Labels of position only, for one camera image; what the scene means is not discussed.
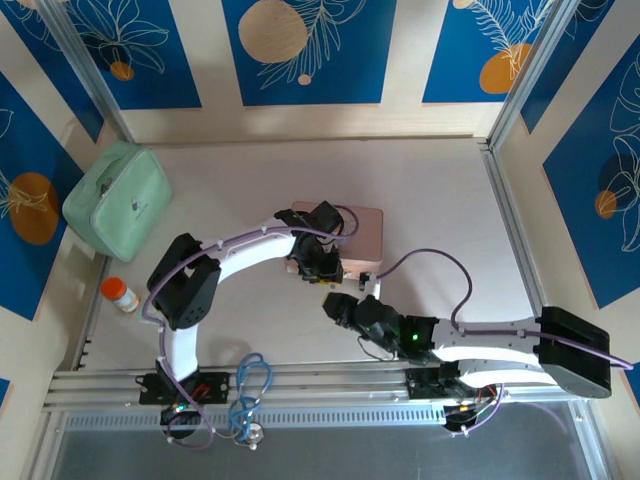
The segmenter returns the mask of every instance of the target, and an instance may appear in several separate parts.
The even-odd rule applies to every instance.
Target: wire bundle
[[[252,368],[264,368],[267,373],[267,378],[262,385],[262,390],[255,398],[242,393],[245,387],[247,375]],[[249,439],[251,417],[260,406],[260,400],[267,389],[271,386],[272,382],[273,371],[271,370],[271,366],[264,361],[262,354],[250,353],[238,364],[238,370],[236,371],[238,397],[229,406],[230,437],[235,439],[236,443],[246,442]]]

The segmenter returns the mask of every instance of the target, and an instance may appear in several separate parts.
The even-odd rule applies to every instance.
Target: gray floor
[[[437,426],[270,429],[255,452],[223,439],[216,439],[204,452],[189,452],[168,445],[159,431],[69,432],[53,478],[589,478],[568,408],[564,404],[543,408],[548,411],[504,405],[469,438],[452,439]]]

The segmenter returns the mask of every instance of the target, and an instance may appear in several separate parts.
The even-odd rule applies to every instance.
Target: aluminum frame
[[[119,138],[132,141],[132,136],[121,116],[104,79],[91,60],[71,22],[56,0],[35,0],[45,25],[69,59],[74,71],[87,89],[105,119]],[[549,55],[562,35],[564,25],[580,0],[557,2],[544,25],[536,44],[529,55],[521,74],[516,79],[512,92],[491,130],[489,141],[480,145],[487,174],[492,184],[498,206],[507,228],[509,239],[527,289],[534,312],[539,313],[545,304],[544,291],[540,285],[531,258],[530,249],[523,233],[509,191],[508,181],[502,172],[497,150],[506,133],[517,118],[519,110],[535,84]],[[108,273],[109,261],[105,259],[100,280]],[[22,475],[24,479],[49,478],[53,472],[58,449],[65,431],[69,414],[83,411],[117,412],[145,411],[157,407],[143,407],[137,403],[138,375],[148,371],[81,371],[84,345],[90,341],[97,317],[100,281],[96,283],[93,301],[82,327],[80,342],[76,348],[72,372],[57,372],[46,396],[43,413],[29,460]],[[399,405],[446,405],[456,400],[412,401],[408,398],[404,374],[406,368],[400,362],[379,364],[357,362],[340,364],[279,365],[274,368],[276,384],[264,397],[265,408],[301,407],[321,408],[327,406],[349,408],[397,408]],[[219,371],[234,372],[233,367]],[[576,400],[559,387],[508,386],[505,402],[568,401],[574,418],[589,471],[593,478],[620,478],[610,448],[601,435],[592,404]]]

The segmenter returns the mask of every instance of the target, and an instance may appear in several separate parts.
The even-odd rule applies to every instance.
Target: metal vent grille
[[[226,410],[209,411],[216,428],[227,425]],[[78,412],[69,415],[66,431],[122,431],[158,428],[158,412]],[[384,425],[441,425],[441,406],[346,408],[265,408],[255,421],[265,428],[367,427]]]

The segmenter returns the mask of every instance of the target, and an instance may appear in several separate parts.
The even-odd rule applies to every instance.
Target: mint green pouch
[[[115,142],[71,191],[62,214],[97,252],[129,262],[171,199],[148,148]]]

